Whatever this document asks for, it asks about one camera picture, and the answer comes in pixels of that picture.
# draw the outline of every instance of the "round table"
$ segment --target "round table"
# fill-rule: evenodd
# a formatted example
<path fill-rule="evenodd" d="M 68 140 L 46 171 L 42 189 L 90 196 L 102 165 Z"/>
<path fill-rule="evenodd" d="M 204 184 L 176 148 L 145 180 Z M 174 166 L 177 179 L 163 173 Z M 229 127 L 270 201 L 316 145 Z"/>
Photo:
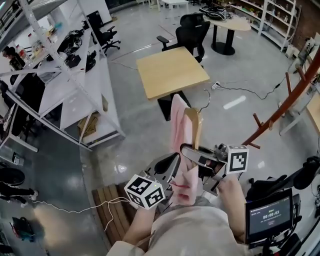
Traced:
<path fill-rule="evenodd" d="M 249 22 L 238 16 L 233 16 L 232 19 L 226 19 L 224 21 L 210 19 L 206 16 L 203 16 L 205 21 L 209 21 L 214 25 L 213 28 L 213 38 L 211 48 L 222 55 L 233 55 L 235 54 L 235 49 L 232 47 L 232 42 L 234 40 L 235 31 L 249 31 L 251 30 L 251 26 Z M 222 28 L 228 29 L 228 33 L 226 35 L 226 41 L 224 42 L 216 42 L 217 41 L 217 29 L 218 26 Z"/>

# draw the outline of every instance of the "white sleeve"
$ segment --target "white sleeve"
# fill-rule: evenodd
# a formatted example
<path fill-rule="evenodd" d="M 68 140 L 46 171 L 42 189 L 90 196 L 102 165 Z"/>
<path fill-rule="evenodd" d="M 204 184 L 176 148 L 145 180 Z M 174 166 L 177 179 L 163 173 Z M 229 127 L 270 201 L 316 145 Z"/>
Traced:
<path fill-rule="evenodd" d="M 142 256 L 145 252 L 139 247 L 124 241 L 117 241 L 111 247 L 107 256 Z"/>

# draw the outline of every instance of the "white marker cube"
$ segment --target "white marker cube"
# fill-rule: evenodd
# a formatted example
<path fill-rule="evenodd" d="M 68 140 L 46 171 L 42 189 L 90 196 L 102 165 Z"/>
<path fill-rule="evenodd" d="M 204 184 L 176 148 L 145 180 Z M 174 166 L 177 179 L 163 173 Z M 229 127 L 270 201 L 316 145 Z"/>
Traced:
<path fill-rule="evenodd" d="M 130 179 L 124 190 L 131 202 L 147 210 L 166 198 L 160 183 L 137 174 Z"/>
<path fill-rule="evenodd" d="M 225 174 L 244 173 L 248 169 L 249 149 L 245 145 L 228 145 L 228 163 Z"/>

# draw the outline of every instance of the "pink cloth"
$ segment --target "pink cloth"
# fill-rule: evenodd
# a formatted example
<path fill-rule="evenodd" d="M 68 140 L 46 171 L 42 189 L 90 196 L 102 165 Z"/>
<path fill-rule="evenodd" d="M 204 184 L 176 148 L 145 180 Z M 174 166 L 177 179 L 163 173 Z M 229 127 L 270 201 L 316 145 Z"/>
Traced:
<path fill-rule="evenodd" d="M 198 186 L 198 166 L 192 168 L 192 162 L 180 152 L 183 143 L 192 144 L 192 122 L 185 115 L 186 102 L 175 94 L 171 105 L 171 148 L 181 156 L 178 172 L 171 182 L 173 195 L 170 202 L 177 205 L 191 206 L 196 202 Z"/>

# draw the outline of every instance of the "screen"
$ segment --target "screen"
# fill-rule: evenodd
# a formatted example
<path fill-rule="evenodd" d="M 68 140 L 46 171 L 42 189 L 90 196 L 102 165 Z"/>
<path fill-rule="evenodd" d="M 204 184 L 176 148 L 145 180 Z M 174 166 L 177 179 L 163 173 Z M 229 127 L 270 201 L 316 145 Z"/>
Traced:
<path fill-rule="evenodd" d="M 249 234 L 262 232 L 290 221 L 290 197 L 250 210 Z"/>

